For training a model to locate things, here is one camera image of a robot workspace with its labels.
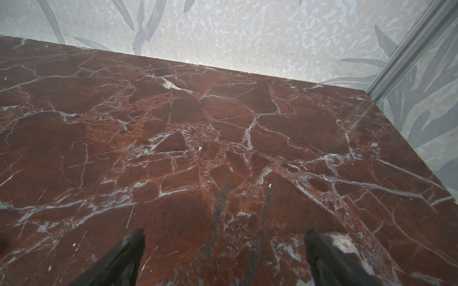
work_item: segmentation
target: textured wall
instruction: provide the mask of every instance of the textured wall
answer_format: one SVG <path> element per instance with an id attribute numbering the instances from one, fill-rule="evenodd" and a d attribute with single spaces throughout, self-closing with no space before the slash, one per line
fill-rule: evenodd
<path id="1" fill-rule="evenodd" d="M 431 2 L 3 0 L 0 33 L 364 89 Z"/>
<path id="2" fill-rule="evenodd" d="M 458 21 L 384 100 L 383 110 L 458 198 Z"/>

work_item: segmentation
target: wallpaper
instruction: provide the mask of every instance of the wallpaper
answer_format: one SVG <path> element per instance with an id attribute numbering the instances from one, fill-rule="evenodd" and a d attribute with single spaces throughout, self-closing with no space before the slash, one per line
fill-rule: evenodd
<path id="1" fill-rule="evenodd" d="M 458 199 L 458 20 L 388 95 L 381 107 Z"/>
<path id="2" fill-rule="evenodd" d="M 432 0 L 2 0 L 0 34 L 364 89 Z"/>

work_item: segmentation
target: reddish-brown stone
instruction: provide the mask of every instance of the reddish-brown stone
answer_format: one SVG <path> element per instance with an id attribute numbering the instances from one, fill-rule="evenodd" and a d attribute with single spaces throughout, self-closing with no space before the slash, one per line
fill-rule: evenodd
<path id="1" fill-rule="evenodd" d="M 1 285 L 68 285 L 136 227 L 139 286 L 303 285 L 310 227 L 384 285 L 458 280 L 458 206 L 364 92 L 0 51 Z"/>

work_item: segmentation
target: gray metal strip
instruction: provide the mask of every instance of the gray metal strip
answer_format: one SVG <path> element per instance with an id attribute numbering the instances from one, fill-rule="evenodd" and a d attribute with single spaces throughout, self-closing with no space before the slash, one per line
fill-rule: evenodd
<path id="1" fill-rule="evenodd" d="M 380 105 L 458 18 L 458 1 L 435 0 L 365 91 Z"/>

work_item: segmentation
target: marble slab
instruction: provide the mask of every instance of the marble slab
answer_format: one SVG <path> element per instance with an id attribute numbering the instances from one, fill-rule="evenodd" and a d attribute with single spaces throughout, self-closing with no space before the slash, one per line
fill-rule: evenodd
<path id="1" fill-rule="evenodd" d="M 143 227 L 139 286 L 311 285 L 316 227 L 384 285 L 456 285 L 458 205 L 358 90 L 0 37 L 0 285 Z"/>

